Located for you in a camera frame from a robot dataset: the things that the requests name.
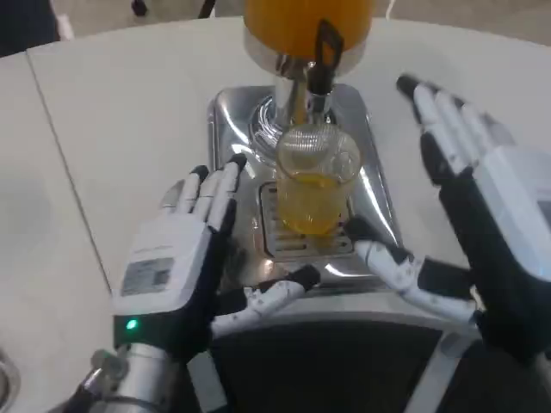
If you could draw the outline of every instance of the drip tray grate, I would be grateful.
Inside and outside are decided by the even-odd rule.
[[[337,227],[324,237],[312,237],[291,231],[277,212],[277,186],[267,182],[260,187],[260,209],[263,224],[264,250],[273,258],[318,258],[346,256],[354,245],[344,234],[343,225],[349,217],[348,208],[341,214]]]

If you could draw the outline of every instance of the orange juice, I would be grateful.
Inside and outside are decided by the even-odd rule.
[[[338,180],[312,173],[280,174],[277,181],[279,215],[293,231],[324,235],[335,228],[346,206],[346,191]]]
[[[344,38],[344,50],[362,42],[371,27],[374,0],[246,0],[245,25],[265,46],[314,60],[320,20]]]

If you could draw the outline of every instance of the robotic hand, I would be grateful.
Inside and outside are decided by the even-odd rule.
[[[471,268],[386,245],[360,219],[345,226],[356,253],[406,301],[477,326],[529,365],[551,345],[551,156],[515,146],[504,125],[431,83],[402,76],[397,85]]]
[[[139,229],[121,286],[113,291],[119,354],[92,359],[92,371],[65,412],[87,411],[100,398],[111,412],[166,408],[175,367],[206,350],[213,338],[249,327],[319,283],[319,272],[305,266],[258,288],[217,293],[245,164],[245,156],[236,155],[210,175],[205,166],[195,168]],[[117,387],[107,396],[106,382]]]

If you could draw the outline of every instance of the juice dispenser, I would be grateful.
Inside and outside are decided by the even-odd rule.
[[[322,271],[322,286],[370,288],[343,222],[360,214],[389,243],[399,243],[399,233],[368,111],[360,93],[335,78],[363,57],[373,0],[245,1],[245,49],[275,81],[224,89],[209,109],[212,166],[235,153],[248,158],[226,282],[256,285],[309,262]],[[346,211],[323,239],[290,231],[277,214],[276,144],[291,126],[305,123],[338,125],[362,154]]]

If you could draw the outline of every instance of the white table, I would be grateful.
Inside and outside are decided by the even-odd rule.
[[[122,275],[138,224],[154,213],[173,182],[208,162],[209,101],[225,87],[270,82],[247,57],[242,27],[240,19],[171,23],[29,51],[112,284]],[[398,75],[410,71],[440,83],[501,119],[522,145],[551,150],[550,70],[551,52],[544,46],[423,23],[375,22],[366,57],[341,81],[360,90],[372,114],[409,248],[465,263],[425,176],[411,109],[394,88]],[[291,310],[308,312],[311,305],[303,300]],[[392,294],[325,299],[324,306],[327,311],[388,309],[425,317]],[[70,315],[66,322],[74,327],[75,319],[80,320]],[[75,337],[73,345],[84,343]]]
[[[25,54],[0,59],[0,347],[10,413],[67,398],[111,341],[108,290]]]

